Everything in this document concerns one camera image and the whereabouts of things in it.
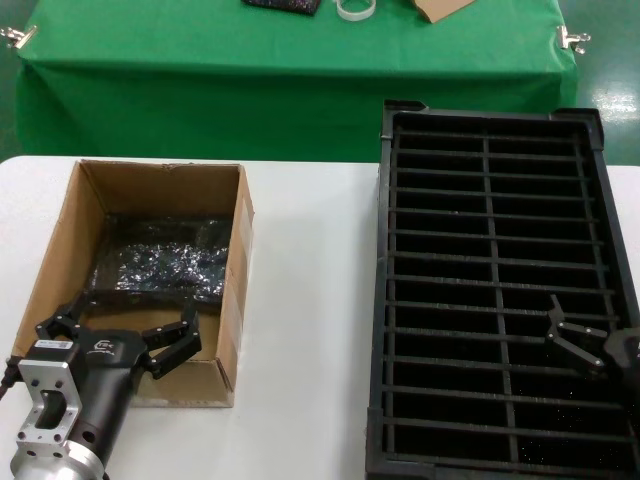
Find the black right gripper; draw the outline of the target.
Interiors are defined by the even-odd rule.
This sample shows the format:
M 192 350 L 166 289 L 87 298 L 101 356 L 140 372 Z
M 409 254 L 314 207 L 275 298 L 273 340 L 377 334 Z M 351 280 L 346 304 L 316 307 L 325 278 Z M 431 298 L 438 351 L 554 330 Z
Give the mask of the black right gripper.
M 609 335 L 602 329 L 569 322 L 557 296 L 551 294 L 550 299 L 545 345 L 557 360 L 588 379 L 604 377 L 607 367 L 607 373 L 621 384 L 639 384 L 638 327 Z

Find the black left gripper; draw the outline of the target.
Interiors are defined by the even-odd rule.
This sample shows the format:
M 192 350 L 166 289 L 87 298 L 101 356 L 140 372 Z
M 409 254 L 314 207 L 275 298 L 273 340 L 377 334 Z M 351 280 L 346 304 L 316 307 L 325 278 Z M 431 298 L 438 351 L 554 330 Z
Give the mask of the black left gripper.
M 82 408 L 73 427 L 73 440 L 106 463 L 140 384 L 147 356 L 145 370 L 159 380 L 199 353 L 202 341 L 193 302 L 185 304 L 179 321 L 145 330 L 141 335 L 85 326 L 82 318 L 95 302 L 93 292 L 79 292 L 39 323 L 36 335 L 39 340 L 79 342 L 87 370 L 80 387 Z

